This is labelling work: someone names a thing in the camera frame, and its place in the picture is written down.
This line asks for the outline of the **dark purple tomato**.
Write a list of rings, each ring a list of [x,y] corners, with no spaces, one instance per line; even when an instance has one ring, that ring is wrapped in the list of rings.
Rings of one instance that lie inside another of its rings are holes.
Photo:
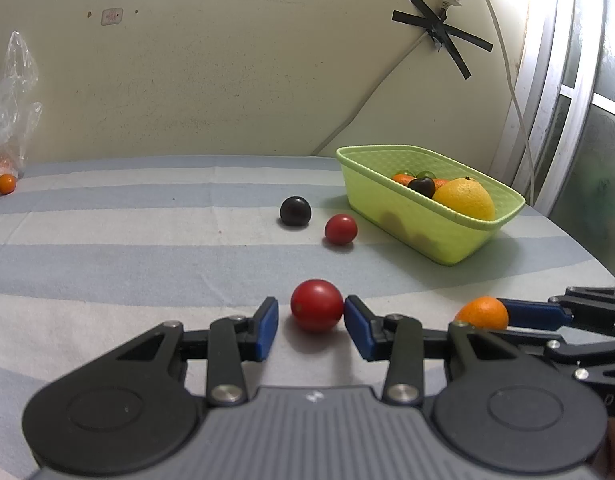
[[[408,182],[407,187],[416,193],[432,198],[437,188],[434,180],[429,177],[414,178]]]
[[[311,221],[312,207],[304,197],[290,196],[282,202],[279,217],[285,226],[303,228]]]

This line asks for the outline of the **striped bed sheet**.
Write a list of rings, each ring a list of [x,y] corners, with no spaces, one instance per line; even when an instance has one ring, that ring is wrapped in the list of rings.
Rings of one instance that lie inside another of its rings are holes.
[[[285,226],[282,202],[312,207]],[[342,327],[296,326],[294,288],[322,278],[380,314],[445,328],[480,296],[545,300],[614,276],[573,238],[524,208],[483,248],[441,266],[366,220],[353,244],[330,246],[324,227],[347,211],[330,158],[162,156],[30,166],[0,198],[0,479],[35,463],[21,415],[43,385],[165,321],[201,330],[248,315],[269,296],[280,310],[272,353],[245,367],[250,388],[380,387]]]

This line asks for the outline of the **large yellow grapefruit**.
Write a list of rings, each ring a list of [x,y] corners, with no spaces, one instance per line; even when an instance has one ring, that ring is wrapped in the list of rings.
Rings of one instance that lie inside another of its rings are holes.
[[[470,177],[447,181],[435,191],[432,200],[473,219],[483,221],[495,219],[493,198],[481,183]]]

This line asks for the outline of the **window frame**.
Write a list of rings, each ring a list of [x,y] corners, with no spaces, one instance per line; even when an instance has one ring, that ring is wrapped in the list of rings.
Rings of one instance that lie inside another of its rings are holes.
[[[548,216],[565,190],[593,107],[615,118],[596,91],[606,53],[608,0],[531,0],[524,43],[493,176]]]

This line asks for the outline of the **orange mandarin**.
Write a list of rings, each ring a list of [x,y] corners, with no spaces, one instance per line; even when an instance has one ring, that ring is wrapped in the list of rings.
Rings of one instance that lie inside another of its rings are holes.
[[[509,314],[501,300],[482,296],[465,304],[455,315],[454,321],[465,322],[482,330],[505,330],[509,325]]]
[[[407,186],[412,180],[415,180],[415,177],[412,174],[394,174],[392,180]]]
[[[435,189],[438,190],[439,188],[441,188],[443,185],[447,183],[447,180],[434,179],[433,182],[434,182]]]

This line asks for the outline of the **clear plastic bag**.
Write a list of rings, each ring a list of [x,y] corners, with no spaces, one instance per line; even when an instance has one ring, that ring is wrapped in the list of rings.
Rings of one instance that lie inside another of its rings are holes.
[[[42,103],[32,98],[38,67],[20,32],[10,35],[0,75],[0,176],[19,177],[40,118]]]

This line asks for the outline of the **red cherry tomato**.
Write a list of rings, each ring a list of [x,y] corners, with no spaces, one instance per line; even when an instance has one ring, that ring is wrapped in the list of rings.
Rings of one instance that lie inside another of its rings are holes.
[[[341,320],[344,301],[335,285],[314,278],[294,289],[290,308],[294,321],[302,330],[324,333],[332,330]]]

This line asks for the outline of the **small orange tomato by bag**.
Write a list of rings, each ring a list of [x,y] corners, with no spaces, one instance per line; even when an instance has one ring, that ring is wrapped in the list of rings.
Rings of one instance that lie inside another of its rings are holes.
[[[18,179],[13,174],[0,175],[0,194],[8,195],[16,190]]]

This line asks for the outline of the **black tape cross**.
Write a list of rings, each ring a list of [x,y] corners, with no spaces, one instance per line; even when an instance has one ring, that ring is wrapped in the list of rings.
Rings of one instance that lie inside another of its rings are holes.
[[[434,41],[434,44],[446,50],[460,71],[460,74],[463,75],[465,79],[469,79],[471,77],[471,72],[463,57],[460,55],[456,44],[454,44],[453,37],[469,42],[469,44],[473,44],[475,47],[486,52],[491,52],[493,50],[493,44],[478,36],[470,34],[470,32],[465,32],[462,29],[446,24],[447,15],[445,11],[437,14],[437,12],[434,12],[423,0],[409,1],[419,14],[414,15],[394,10],[392,13],[392,21],[423,29]]]

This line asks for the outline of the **green tomato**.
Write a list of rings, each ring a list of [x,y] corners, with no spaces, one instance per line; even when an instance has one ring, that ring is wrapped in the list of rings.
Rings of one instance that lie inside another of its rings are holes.
[[[418,174],[416,174],[415,177],[416,179],[430,178],[432,180],[437,178],[434,172],[428,171],[428,170],[423,170],[423,171],[418,172]]]

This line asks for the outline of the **green plastic basket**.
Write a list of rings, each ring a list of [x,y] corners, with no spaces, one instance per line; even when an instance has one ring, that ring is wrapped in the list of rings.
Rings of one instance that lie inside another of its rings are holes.
[[[452,266],[484,246],[525,205],[513,188],[447,156],[399,144],[338,148],[351,208],[429,259]],[[470,177],[482,184],[494,203],[492,221],[475,219],[395,182],[397,171],[428,170],[453,180]]]

